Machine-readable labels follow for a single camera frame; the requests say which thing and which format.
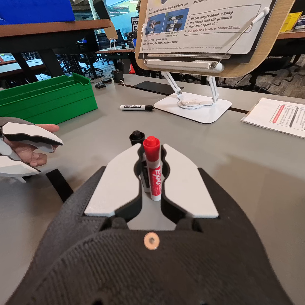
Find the brown table black legs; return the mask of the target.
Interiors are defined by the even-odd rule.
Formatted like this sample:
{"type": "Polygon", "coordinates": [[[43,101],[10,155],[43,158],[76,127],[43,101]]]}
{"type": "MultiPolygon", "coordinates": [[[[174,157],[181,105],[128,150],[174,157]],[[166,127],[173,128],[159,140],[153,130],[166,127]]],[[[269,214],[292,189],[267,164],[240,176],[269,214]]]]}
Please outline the brown table black legs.
{"type": "Polygon", "coordinates": [[[31,83],[38,79],[25,62],[22,53],[37,51],[53,78],[64,75],[55,49],[72,46],[82,38],[92,43],[94,30],[98,29],[104,29],[108,35],[111,32],[116,35],[115,27],[108,19],[1,25],[0,28],[1,52],[14,56],[31,83]]]}

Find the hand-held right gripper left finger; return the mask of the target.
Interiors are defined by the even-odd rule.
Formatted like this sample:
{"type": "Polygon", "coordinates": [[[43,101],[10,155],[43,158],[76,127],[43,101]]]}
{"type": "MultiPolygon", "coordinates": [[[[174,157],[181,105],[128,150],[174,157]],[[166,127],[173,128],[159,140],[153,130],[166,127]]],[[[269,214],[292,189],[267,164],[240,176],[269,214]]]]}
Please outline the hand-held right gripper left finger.
{"type": "Polygon", "coordinates": [[[142,209],[142,144],[113,158],[84,211],[86,216],[135,218],[142,209]]]}

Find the red dry-erase marker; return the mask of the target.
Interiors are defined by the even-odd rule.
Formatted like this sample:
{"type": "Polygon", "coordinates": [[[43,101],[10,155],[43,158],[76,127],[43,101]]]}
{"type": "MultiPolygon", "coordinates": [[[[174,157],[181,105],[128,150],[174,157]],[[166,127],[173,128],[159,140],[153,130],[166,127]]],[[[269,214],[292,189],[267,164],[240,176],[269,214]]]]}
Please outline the red dry-erase marker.
{"type": "Polygon", "coordinates": [[[162,192],[160,141],[154,136],[149,136],[143,141],[143,147],[148,167],[150,196],[152,200],[160,201],[162,192]]]}

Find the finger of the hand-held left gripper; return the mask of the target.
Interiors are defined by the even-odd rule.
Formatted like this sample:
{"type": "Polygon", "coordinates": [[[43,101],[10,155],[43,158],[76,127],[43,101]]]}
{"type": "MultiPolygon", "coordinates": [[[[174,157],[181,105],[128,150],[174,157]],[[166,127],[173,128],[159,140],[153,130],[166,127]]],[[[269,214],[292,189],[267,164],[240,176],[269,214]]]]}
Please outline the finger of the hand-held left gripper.
{"type": "Polygon", "coordinates": [[[0,177],[11,177],[21,183],[26,183],[24,177],[37,175],[40,170],[20,160],[13,160],[9,156],[0,156],[0,177]]]}
{"type": "Polygon", "coordinates": [[[29,144],[47,153],[52,153],[54,146],[63,146],[59,137],[35,124],[8,122],[1,127],[1,131],[10,141],[29,144]]]}

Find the black office chair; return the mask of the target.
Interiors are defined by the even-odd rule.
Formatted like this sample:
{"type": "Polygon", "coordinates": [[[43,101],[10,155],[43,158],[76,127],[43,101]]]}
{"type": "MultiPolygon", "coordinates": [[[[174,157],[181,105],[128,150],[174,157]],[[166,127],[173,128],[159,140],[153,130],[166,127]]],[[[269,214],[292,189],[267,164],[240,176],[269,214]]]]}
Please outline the black office chair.
{"type": "Polygon", "coordinates": [[[80,54],[78,62],[86,64],[86,69],[81,67],[84,70],[83,76],[90,78],[92,74],[94,79],[104,76],[102,69],[94,67],[94,63],[98,62],[98,56],[95,52],[80,54]]]}

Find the black dry-erase marker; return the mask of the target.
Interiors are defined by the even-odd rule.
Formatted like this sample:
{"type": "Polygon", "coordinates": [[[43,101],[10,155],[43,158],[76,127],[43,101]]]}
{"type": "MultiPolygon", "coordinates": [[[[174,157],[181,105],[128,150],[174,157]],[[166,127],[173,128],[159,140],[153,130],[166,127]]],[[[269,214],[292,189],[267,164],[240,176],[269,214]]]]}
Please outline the black dry-erase marker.
{"type": "MultiPolygon", "coordinates": [[[[132,132],[132,134],[129,136],[129,139],[132,146],[138,143],[143,144],[145,140],[145,135],[143,132],[136,130],[132,132]]],[[[142,181],[144,191],[146,193],[150,193],[149,174],[148,174],[147,158],[145,152],[142,155],[140,178],[142,181]]]]}
{"type": "Polygon", "coordinates": [[[154,110],[153,105],[120,105],[122,111],[148,111],[154,110]]]}

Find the large blue plastic bin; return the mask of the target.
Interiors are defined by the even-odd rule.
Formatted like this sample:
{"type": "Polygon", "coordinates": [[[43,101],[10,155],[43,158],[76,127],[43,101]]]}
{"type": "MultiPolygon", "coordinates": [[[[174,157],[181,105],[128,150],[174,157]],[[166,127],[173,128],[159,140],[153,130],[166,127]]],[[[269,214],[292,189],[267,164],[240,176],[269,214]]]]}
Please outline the large blue plastic bin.
{"type": "Polygon", "coordinates": [[[1,0],[0,25],[75,21],[69,0],[1,0]]]}

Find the laminated paper sheet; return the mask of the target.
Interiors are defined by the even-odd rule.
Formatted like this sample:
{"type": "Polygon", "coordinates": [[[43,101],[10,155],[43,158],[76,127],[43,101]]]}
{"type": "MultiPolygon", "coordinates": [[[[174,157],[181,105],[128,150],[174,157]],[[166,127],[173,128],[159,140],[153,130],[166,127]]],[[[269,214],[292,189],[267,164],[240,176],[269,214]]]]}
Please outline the laminated paper sheet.
{"type": "Polygon", "coordinates": [[[241,122],[305,138],[305,105],[261,98],[241,122]]]}

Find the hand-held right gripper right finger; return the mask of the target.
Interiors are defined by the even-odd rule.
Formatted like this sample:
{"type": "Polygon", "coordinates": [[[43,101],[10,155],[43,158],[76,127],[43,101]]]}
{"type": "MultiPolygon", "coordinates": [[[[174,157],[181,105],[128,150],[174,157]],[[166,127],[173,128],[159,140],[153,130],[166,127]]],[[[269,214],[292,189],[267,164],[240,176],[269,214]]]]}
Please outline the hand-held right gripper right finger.
{"type": "Polygon", "coordinates": [[[178,223],[184,218],[216,219],[219,213],[200,175],[199,168],[168,144],[161,147],[161,211],[178,223]]]}

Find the black power adapter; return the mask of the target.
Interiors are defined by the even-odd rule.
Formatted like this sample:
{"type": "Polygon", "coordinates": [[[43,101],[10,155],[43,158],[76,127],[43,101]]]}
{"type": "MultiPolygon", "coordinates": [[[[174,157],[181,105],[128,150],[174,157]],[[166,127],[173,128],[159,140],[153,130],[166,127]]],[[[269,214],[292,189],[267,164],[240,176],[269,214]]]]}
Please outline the black power adapter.
{"type": "Polygon", "coordinates": [[[115,83],[122,83],[124,82],[123,71],[119,69],[115,69],[111,71],[112,79],[115,83]]]}

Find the printed instruction sheet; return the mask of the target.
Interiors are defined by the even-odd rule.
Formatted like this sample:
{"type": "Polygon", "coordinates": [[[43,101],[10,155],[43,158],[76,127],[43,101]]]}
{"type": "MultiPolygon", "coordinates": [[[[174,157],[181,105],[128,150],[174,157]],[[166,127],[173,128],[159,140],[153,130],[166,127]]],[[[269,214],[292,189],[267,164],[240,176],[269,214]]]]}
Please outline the printed instruction sheet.
{"type": "Polygon", "coordinates": [[[271,0],[150,0],[142,51],[146,54],[246,55],[256,49],[271,0]]]}

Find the wooden background desk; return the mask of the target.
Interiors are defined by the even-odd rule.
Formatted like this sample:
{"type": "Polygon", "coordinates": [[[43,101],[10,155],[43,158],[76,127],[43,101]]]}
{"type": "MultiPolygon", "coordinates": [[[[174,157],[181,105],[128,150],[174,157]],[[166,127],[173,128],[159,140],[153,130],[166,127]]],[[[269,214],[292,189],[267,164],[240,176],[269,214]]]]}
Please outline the wooden background desk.
{"type": "Polygon", "coordinates": [[[113,48],[96,51],[103,59],[110,59],[115,69],[118,69],[118,62],[123,62],[123,74],[129,74],[132,56],[135,56],[135,48],[113,48]]]}

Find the green plastic bin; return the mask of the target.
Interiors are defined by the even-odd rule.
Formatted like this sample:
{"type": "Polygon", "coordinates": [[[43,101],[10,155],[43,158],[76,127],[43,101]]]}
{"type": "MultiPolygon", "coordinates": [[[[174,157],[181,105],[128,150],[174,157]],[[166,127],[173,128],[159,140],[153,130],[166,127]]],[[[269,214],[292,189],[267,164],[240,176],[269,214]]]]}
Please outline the green plastic bin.
{"type": "Polygon", "coordinates": [[[89,78],[73,73],[0,92],[1,117],[59,124],[98,108],[89,78]]]}

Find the yellow plastic bin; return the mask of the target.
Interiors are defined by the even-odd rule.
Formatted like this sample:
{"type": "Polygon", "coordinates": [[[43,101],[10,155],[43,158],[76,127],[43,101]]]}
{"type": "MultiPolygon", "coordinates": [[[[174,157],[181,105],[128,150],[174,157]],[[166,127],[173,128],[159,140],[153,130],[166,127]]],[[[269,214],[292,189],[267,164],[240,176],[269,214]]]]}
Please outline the yellow plastic bin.
{"type": "Polygon", "coordinates": [[[280,30],[280,33],[282,32],[287,32],[287,31],[291,31],[296,22],[298,21],[298,19],[300,18],[300,16],[302,15],[302,11],[301,12],[296,12],[296,13],[289,13],[284,21],[284,24],[280,30]]]}

